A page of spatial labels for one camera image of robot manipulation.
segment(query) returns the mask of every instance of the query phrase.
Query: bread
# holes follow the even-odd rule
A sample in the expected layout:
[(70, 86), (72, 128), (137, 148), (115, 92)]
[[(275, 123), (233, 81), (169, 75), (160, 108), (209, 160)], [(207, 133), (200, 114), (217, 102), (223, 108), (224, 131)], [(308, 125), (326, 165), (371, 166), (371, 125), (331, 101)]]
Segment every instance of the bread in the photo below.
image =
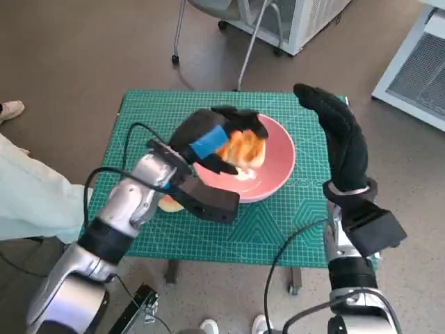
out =
[(266, 156), (266, 139), (259, 138), (252, 130), (234, 131), (230, 140), (216, 154), (223, 161), (243, 170), (259, 168)]
[(165, 195), (164, 197), (162, 197), (162, 199), (159, 201), (158, 206), (165, 212), (178, 212), (184, 208), (170, 195)]

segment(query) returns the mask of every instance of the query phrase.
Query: black glove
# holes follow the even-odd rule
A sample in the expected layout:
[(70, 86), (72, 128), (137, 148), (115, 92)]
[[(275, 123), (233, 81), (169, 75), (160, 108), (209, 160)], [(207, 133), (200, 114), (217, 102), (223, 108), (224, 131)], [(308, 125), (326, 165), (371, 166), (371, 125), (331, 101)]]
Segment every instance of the black glove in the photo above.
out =
[(233, 106), (199, 109), (176, 129), (169, 145), (189, 164), (197, 162), (215, 173), (236, 175), (236, 168), (221, 160), (215, 151), (228, 142), (233, 131), (247, 129), (260, 138), (268, 138), (268, 132), (256, 111), (238, 112)]
[(368, 148), (354, 115), (335, 95), (297, 83), (293, 87), (300, 104), (315, 111), (325, 131), (331, 180), (340, 191), (363, 189), (367, 185)]

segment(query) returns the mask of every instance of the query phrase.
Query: black clamp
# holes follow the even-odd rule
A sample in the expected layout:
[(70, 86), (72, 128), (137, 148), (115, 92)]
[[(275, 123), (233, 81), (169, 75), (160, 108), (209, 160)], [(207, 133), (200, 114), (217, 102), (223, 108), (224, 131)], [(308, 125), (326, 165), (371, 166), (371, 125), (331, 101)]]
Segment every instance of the black clamp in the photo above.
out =
[(397, 247), (407, 235), (391, 211), (372, 201), (377, 195), (377, 182), (368, 178), (369, 189), (357, 195), (337, 195), (323, 185), (326, 198), (341, 207), (343, 231), (364, 257), (388, 247)]
[(174, 200), (200, 219), (233, 223), (238, 213), (238, 193), (207, 186), (193, 177), (190, 166), (170, 148), (154, 140), (147, 146), (177, 169), (168, 185), (168, 194)]

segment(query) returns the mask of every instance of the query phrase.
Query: chair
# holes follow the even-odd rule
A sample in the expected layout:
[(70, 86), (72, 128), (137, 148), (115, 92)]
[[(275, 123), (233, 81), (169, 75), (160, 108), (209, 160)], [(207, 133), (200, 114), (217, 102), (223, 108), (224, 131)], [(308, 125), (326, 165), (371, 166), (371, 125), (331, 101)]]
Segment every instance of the chair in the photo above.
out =
[[(241, 90), (241, 83), (243, 81), (245, 69), (249, 62), (250, 53), (252, 52), (253, 44), (255, 43), (255, 39), (257, 37), (258, 29), (261, 26), (261, 21), (263, 19), (264, 11), (269, 6), (275, 12), (278, 31), (280, 35), (279, 43), (278, 46), (275, 47), (274, 53), (276, 56), (281, 56), (283, 31), (282, 31), (281, 13), (280, 9), (278, 8), (275, 2), (276, 0), (181, 0), (181, 11), (179, 12), (179, 19), (176, 28), (175, 44), (173, 45), (172, 63), (174, 65), (179, 65), (178, 42), (179, 42), (179, 34), (181, 33), (182, 17), (184, 16), (186, 1), (188, 1), (190, 5), (201, 10), (202, 12), (221, 19), (222, 21), (219, 21), (218, 23), (218, 27), (220, 30), (224, 30), (227, 27), (226, 21), (244, 20), (247, 24), (253, 26), (256, 19), (257, 23), (254, 26), (254, 31), (252, 37), (250, 38), (248, 51), (245, 54), (243, 67), (241, 68), (241, 72), (238, 78), (238, 86), (236, 89), (237, 91)], [(249, 8), (250, 12), (248, 12), (246, 16), (242, 15), (240, 11), (240, 6), (245, 6), (244, 8)]]

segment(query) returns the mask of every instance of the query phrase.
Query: chair leg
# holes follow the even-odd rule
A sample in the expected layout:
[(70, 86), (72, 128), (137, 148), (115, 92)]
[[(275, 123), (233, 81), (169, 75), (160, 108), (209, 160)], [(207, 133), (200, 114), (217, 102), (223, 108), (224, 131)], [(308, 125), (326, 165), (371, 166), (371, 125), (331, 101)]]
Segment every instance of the chair leg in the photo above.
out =
[(175, 43), (173, 45), (173, 56), (179, 57), (178, 54), (178, 42), (179, 42), (179, 34), (181, 33), (182, 26), (182, 18), (184, 17), (184, 9), (186, 7), (186, 0), (182, 0), (181, 3), (181, 11), (179, 12), (178, 25), (176, 26), (176, 37)]
[(280, 9), (278, 8), (278, 5), (275, 2), (272, 2), (269, 4), (270, 7), (273, 8), (273, 10), (275, 11), (275, 16), (277, 18), (277, 24), (278, 24), (278, 33), (279, 33), (279, 37), (280, 40), (278, 41), (278, 48), (281, 49), (283, 46), (283, 26), (281, 23), (281, 12)]
[(261, 11), (259, 12), (257, 25), (255, 26), (252, 37), (250, 38), (249, 48), (248, 48), (247, 53), (245, 54), (244, 64), (243, 64), (243, 67), (241, 68), (241, 73), (238, 78), (238, 89), (237, 89), (238, 91), (241, 90), (241, 83), (243, 82), (245, 69), (248, 66), (250, 53), (252, 52), (252, 48), (253, 48), (253, 44), (255, 43), (255, 39), (257, 38), (258, 29), (259, 29), (259, 26), (261, 25), (261, 21), (263, 20), (264, 11), (266, 10), (266, 7), (269, 6), (269, 4), (270, 4), (270, 0), (264, 0), (263, 7), (261, 7)]

